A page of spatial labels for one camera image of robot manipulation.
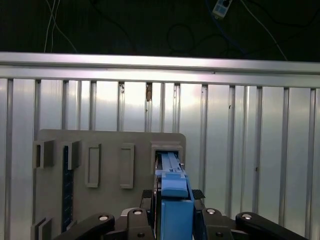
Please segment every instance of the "dark background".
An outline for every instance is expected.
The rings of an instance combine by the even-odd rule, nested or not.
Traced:
[[[54,0],[48,1],[52,6]],[[89,1],[60,0],[56,17],[57,25],[80,54],[284,60],[271,37],[239,0],[233,0],[219,23],[248,54],[220,35],[205,0]],[[212,9],[216,0],[208,1]],[[320,8],[319,0],[254,1],[275,21],[296,25],[307,25]],[[308,27],[294,27],[275,23],[262,8],[245,2],[280,42],[289,61],[319,62],[320,12]],[[49,18],[46,0],[0,0],[0,51],[44,52]],[[130,40],[110,20],[120,25]],[[53,21],[47,52],[51,51],[52,26]],[[52,52],[75,52],[57,29],[53,36]]]

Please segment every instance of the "screw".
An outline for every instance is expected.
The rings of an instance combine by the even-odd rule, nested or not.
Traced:
[[[108,219],[107,216],[100,216],[100,217],[99,217],[99,220],[100,220],[100,221],[105,221],[105,220],[107,220],[107,219]]]
[[[247,220],[252,219],[252,216],[249,215],[249,214],[243,214],[242,217],[243,217],[244,219],[247,219]]]
[[[137,211],[134,211],[133,212],[135,215],[140,215],[140,214],[142,214],[142,211],[141,210],[137,210]]]
[[[207,212],[208,214],[215,214],[215,213],[216,213],[216,211],[213,210],[213,209],[207,209],[206,212]]]

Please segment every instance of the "metal frame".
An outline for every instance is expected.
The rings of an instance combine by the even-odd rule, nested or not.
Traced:
[[[8,79],[68,79],[320,88],[319,75],[320,63],[152,56],[0,53],[0,76]]]

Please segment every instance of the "gray plastic board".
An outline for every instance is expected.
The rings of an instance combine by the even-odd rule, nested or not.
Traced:
[[[117,218],[122,210],[139,207],[143,190],[153,188],[155,151],[178,151],[184,163],[185,149],[186,138],[180,133],[39,131],[33,143],[31,239],[42,228],[51,230],[52,238],[62,232],[63,211],[68,211],[63,209],[66,156],[64,166],[73,174],[71,218],[81,222],[100,212]],[[44,219],[46,226],[40,224]]]

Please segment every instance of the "corrugated metal panel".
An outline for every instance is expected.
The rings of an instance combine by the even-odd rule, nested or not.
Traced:
[[[216,74],[7,68],[0,68],[0,239],[30,235],[38,129],[90,129],[183,133],[186,171],[192,187],[204,189],[207,207],[231,217],[258,212],[319,240],[318,76],[249,74],[245,67]],[[7,80],[31,73],[42,80]]]

